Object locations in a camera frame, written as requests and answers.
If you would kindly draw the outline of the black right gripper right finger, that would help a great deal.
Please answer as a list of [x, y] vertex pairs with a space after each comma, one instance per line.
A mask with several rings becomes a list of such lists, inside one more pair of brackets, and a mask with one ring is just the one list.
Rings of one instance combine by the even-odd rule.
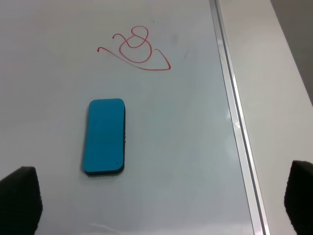
[[284, 196], [284, 206], [298, 235], [313, 233], [313, 164], [293, 161]]

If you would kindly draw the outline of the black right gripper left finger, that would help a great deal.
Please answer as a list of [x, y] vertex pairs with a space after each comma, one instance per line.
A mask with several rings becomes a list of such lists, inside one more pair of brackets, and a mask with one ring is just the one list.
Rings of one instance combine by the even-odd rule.
[[33, 235], [43, 212], [35, 167], [22, 166], [0, 181], [0, 233]]

